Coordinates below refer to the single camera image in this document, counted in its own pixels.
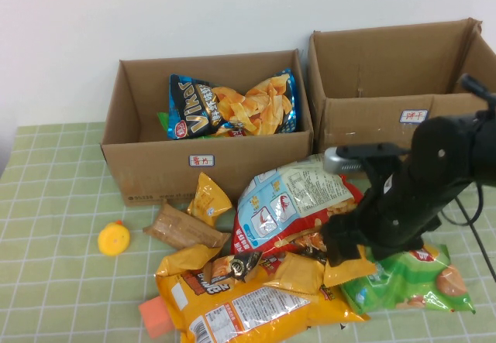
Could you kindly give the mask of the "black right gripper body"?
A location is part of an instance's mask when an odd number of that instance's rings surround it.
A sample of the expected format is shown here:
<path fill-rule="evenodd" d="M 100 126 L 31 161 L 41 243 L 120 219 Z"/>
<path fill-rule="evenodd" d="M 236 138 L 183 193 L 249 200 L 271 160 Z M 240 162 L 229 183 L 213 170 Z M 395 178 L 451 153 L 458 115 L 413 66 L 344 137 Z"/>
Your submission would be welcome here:
<path fill-rule="evenodd" d="M 346 219 L 346 240 L 371 248 L 382 260 L 423 247 L 440 211 L 469 185 L 467 169 L 445 160 L 366 160 L 371 187 Z"/>

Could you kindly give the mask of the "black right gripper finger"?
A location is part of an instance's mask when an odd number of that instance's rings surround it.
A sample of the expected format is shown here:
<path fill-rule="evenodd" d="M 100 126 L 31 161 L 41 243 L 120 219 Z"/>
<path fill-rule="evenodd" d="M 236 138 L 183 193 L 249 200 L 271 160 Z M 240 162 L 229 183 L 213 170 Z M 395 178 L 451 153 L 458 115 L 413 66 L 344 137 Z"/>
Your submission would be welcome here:
<path fill-rule="evenodd" d="M 349 260 L 361 259 L 357 244 L 331 238 L 326 243 L 330 266 L 336 267 Z"/>
<path fill-rule="evenodd" d="M 322 226 L 320 232 L 324 242 L 353 242 L 355 215 L 353 213 L 334 214 Z"/>

